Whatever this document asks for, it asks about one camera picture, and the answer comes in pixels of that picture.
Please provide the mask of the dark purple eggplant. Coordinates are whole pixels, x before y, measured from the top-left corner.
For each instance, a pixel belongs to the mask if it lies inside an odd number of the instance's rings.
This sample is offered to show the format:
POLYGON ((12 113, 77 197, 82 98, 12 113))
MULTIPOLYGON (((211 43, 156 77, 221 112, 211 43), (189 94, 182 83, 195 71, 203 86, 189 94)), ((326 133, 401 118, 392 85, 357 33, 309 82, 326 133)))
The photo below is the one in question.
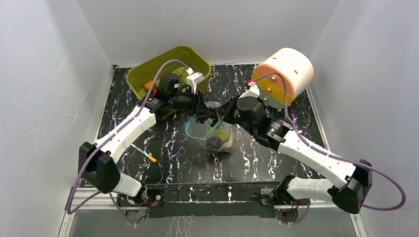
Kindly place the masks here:
POLYGON ((219 137, 217 137, 217 136, 210 137, 210 138, 207 140, 207 142, 208 142, 208 147, 209 147, 210 149, 212 149, 212 150, 218 150, 218 149, 220 149, 220 148, 222 147, 222 145, 223 145, 222 140, 221 140, 219 137))

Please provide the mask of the olive green plastic basket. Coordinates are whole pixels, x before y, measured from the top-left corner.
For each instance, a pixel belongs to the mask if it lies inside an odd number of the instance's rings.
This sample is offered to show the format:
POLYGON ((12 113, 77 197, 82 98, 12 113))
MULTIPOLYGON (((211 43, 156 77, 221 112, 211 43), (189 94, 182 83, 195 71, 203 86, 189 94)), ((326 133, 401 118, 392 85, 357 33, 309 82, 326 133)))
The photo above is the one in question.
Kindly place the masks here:
POLYGON ((203 74, 205 79, 197 85, 197 90, 201 91, 204 97, 208 91, 211 66, 207 60, 188 46, 176 46, 129 70, 126 76, 126 81, 131 90, 140 100, 139 108, 135 109, 133 116, 138 118, 142 115, 153 114, 156 120, 161 120, 178 111, 172 110, 167 115, 157 115, 152 112, 152 109, 158 102, 158 100, 153 96, 153 91, 156 88, 146 92, 143 85, 145 82, 152 80, 153 84, 157 87, 159 85, 160 78, 166 73, 179 75, 181 83, 187 84, 186 77, 188 74, 186 69, 189 67, 193 69, 193 72, 200 72, 203 74))

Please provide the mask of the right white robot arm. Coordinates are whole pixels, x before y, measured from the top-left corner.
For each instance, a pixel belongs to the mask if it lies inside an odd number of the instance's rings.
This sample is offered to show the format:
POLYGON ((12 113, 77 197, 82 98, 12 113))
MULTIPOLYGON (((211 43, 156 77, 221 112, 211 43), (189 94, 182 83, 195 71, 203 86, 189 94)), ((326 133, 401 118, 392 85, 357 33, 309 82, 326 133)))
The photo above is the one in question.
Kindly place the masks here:
POLYGON ((237 124, 259 144, 306 164, 320 173, 322 179, 302 179, 288 175, 268 195, 272 201, 292 204, 299 199, 316 199, 334 203, 341 210, 358 214, 372 186, 372 175, 365 167, 369 162, 354 165, 332 158, 327 150, 310 141, 303 141, 289 124, 270 118, 264 105, 254 97, 237 96, 215 108, 220 119, 237 124))

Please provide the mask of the orange fruit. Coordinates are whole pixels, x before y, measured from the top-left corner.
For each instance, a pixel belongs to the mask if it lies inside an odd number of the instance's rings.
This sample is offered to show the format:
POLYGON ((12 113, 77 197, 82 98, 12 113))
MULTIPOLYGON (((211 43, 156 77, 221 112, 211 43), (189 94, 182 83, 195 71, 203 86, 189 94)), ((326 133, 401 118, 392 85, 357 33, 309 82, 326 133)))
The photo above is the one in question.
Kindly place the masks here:
POLYGON ((148 92, 150 90, 154 90, 156 88, 156 86, 155 86, 155 84, 153 84, 152 80, 149 80, 149 81, 144 83, 143 88, 146 92, 148 92))

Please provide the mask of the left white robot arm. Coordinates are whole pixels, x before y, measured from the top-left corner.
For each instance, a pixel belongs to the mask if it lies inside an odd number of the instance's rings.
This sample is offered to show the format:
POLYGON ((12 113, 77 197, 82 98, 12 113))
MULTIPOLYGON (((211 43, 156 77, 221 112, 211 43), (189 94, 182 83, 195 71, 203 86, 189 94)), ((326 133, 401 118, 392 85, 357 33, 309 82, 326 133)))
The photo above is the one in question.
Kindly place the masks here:
POLYGON ((145 185, 119 172, 117 163, 125 150, 147 129, 173 110, 183 110, 195 118, 206 121, 215 113, 203 101, 203 93, 197 89, 204 80, 202 73, 195 72, 180 83, 179 75, 164 74, 150 95, 142 99, 142 104, 118 126, 95 143, 85 142, 79 151, 79 171, 81 178, 100 192, 110 192, 128 196, 135 205, 143 205, 148 193, 145 185))

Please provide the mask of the clear zip top bag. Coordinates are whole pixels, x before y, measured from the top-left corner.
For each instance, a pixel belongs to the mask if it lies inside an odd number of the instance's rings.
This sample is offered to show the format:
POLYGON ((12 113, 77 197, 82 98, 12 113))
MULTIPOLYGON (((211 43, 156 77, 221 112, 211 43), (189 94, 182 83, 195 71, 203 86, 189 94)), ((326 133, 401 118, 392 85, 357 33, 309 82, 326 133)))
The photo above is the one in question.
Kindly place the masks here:
POLYGON ((208 147, 207 140, 210 137, 214 136, 213 135, 214 131, 220 126, 225 127, 229 125, 223 122, 218 115, 217 115, 216 122, 213 122, 212 119, 209 118, 205 124, 196 123, 194 117, 189 117, 186 123, 185 131, 186 131, 186 134, 190 138, 194 139, 203 149, 207 151, 232 153, 233 152, 232 147, 229 149, 220 148, 218 150, 212 150, 208 147))

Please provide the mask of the black grape bunch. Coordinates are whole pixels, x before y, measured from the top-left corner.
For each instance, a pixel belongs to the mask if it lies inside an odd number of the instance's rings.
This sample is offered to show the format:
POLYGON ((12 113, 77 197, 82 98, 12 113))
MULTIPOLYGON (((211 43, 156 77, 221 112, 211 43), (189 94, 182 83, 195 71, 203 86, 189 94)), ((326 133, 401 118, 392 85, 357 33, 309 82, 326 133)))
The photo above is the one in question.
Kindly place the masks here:
POLYGON ((195 119, 196 123, 205 124, 207 122, 208 118, 197 118, 195 119))

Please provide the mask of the green cabbage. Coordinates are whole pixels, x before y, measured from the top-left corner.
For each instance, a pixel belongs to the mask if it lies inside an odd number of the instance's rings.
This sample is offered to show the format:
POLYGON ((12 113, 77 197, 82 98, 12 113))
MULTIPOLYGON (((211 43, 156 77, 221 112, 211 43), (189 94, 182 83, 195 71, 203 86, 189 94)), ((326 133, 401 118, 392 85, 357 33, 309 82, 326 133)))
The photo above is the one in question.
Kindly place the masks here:
POLYGON ((233 144, 233 135, 229 126, 219 127, 217 128, 214 133, 214 136, 218 137, 221 140, 221 148, 229 149, 232 147, 233 144))

